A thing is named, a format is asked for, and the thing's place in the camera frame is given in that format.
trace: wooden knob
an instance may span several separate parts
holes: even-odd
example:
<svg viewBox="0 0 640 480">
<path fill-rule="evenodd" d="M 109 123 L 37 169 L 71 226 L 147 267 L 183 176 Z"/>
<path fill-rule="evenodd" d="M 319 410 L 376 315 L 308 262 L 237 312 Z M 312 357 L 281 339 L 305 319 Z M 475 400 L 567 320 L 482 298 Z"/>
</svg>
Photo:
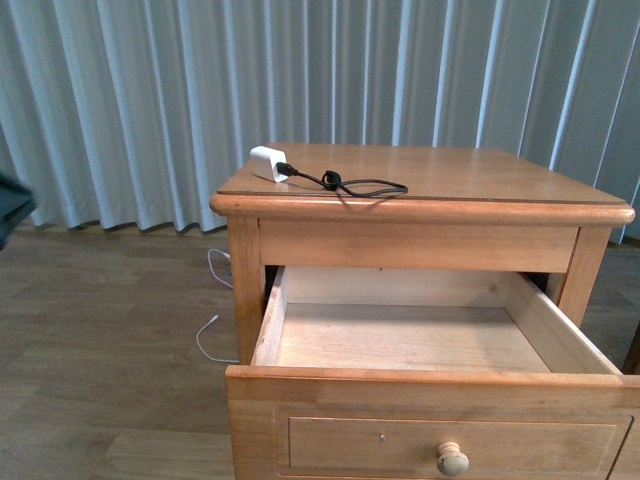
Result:
<svg viewBox="0 0 640 480">
<path fill-rule="evenodd" d="M 469 459 L 456 442 L 440 444 L 438 455 L 438 470 L 447 477 L 457 477 L 469 469 Z"/>
</svg>

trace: open drawer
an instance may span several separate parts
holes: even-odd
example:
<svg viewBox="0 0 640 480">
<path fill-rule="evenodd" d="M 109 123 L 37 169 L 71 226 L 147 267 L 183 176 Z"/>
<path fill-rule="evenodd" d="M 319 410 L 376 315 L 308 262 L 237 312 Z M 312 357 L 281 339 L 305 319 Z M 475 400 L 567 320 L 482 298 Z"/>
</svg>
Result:
<svg viewBox="0 0 640 480">
<path fill-rule="evenodd" d="M 640 382 L 515 273 L 281 268 L 227 382 L 238 480 L 640 478 Z"/>
</svg>

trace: white power adapter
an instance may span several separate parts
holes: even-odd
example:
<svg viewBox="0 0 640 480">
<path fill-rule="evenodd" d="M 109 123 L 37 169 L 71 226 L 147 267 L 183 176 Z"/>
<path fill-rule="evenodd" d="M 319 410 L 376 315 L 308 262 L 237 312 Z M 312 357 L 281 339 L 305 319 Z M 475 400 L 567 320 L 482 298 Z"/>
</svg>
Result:
<svg viewBox="0 0 640 480">
<path fill-rule="evenodd" d="M 276 167 L 278 163 L 287 163 L 284 152 L 269 147 L 255 147 L 251 149 L 250 155 L 253 173 L 258 177 L 278 183 L 289 178 L 287 175 L 279 173 Z"/>
</svg>

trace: black cord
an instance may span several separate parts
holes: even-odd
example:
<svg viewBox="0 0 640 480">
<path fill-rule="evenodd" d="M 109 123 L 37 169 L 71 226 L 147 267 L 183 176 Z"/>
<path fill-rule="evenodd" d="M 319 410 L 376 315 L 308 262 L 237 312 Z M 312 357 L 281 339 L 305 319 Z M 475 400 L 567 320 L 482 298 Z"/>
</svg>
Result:
<svg viewBox="0 0 640 480">
<path fill-rule="evenodd" d="M 346 182 L 342 181 L 340 174 L 334 172 L 332 170 L 327 170 L 324 172 L 322 176 L 322 180 L 317 179 L 316 177 L 312 177 L 311 175 L 307 175 L 306 173 L 302 173 L 296 170 L 293 166 L 288 163 L 278 162 L 276 163 L 276 169 L 278 173 L 281 175 L 286 175 L 288 177 L 302 177 L 307 180 L 311 180 L 314 183 L 317 183 L 321 187 L 326 190 L 330 190 L 332 192 L 337 191 L 338 189 L 344 191 L 348 195 L 352 197 L 360 197 L 360 198 L 373 198 L 380 196 L 395 196 L 402 195 L 409 191 L 409 188 L 406 185 L 402 185 L 400 183 L 390 182 L 389 180 L 378 180 L 375 178 L 364 178 L 361 180 L 347 180 Z M 383 188 L 381 190 L 376 190 L 374 192 L 367 193 L 358 193 L 351 190 L 347 185 L 361 185 L 361 184 L 377 184 L 377 185 L 387 185 L 391 188 Z"/>
</svg>

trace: white cable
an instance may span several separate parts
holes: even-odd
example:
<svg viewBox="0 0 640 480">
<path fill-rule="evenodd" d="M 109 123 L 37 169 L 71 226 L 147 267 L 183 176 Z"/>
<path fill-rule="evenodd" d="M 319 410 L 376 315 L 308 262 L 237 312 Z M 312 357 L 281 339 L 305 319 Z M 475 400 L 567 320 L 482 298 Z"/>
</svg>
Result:
<svg viewBox="0 0 640 480">
<path fill-rule="evenodd" d="M 216 275 L 216 272 L 213 270 L 213 264 L 211 263 L 211 252 L 219 253 L 220 255 L 225 256 L 227 258 L 227 260 L 231 260 L 231 255 L 229 255 L 227 252 L 223 252 L 222 250 L 218 250 L 217 248 L 211 248 L 207 252 L 207 260 L 209 262 L 209 270 L 211 271 L 211 275 L 213 275 L 213 278 L 215 278 L 221 284 L 226 285 L 231 290 L 233 290 L 233 285 L 231 285 L 229 282 L 225 282 L 224 280 L 222 280 L 218 275 Z"/>
<path fill-rule="evenodd" d="M 207 252 L 207 261 L 209 262 L 209 270 L 211 271 L 211 275 L 213 275 L 213 278 L 215 278 L 217 281 L 219 281 L 223 285 L 226 285 L 227 287 L 233 290 L 233 285 L 222 280 L 220 277 L 218 277 L 218 275 L 216 275 L 216 272 L 213 270 L 213 264 L 211 263 L 211 252 L 219 253 L 220 255 L 223 255 L 224 257 L 226 257 L 227 260 L 231 260 L 231 255 L 229 255 L 227 252 L 223 252 L 222 250 L 218 250 L 217 248 L 212 248 Z M 198 333 L 196 333 L 196 343 L 198 344 L 198 348 L 200 349 L 202 354 L 212 362 L 240 363 L 238 360 L 212 357 L 211 355 L 209 355 L 207 352 L 204 351 L 204 348 L 202 348 L 202 344 L 200 343 L 200 334 L 204 332 L 204 330 L 213 322 L 215 322 L 217 319 L 218 319 L 218 315 L 214 315 L 213 318 L 209 320 L 200 330 L 198 330 Z"/>
<path fill-rule="evenodd" d="M 207 357 L 209 360 L 211 360 L 213 362 L 240 363 L 240 362 L 238 362 L 238 360 L 229 360 L 229 359 L 226 359 L 226 358 L 215 358 L 215 357 L 212 357 L 211 355 L 209 355 L 207 352 L 204 351 L 204 348 L 202 348 L 202 344 L 200 343 L 200 334 L 202 332 L 204 332 L 205 328 L 207 328 L 209 325 L 211 325 L 217 319 L 218 319 L 218 315 L 214 315 L 213 318 L 211 320 L 209 320 L 204 327 L 202 327 L 200 330 L 198 330 L 198 333 L 196 333 L 196 343 L 198 344 L 198 348 L 200 349 L 200 351 L 202 352 L 202 354 L 205 357 Z"/>
</svg>

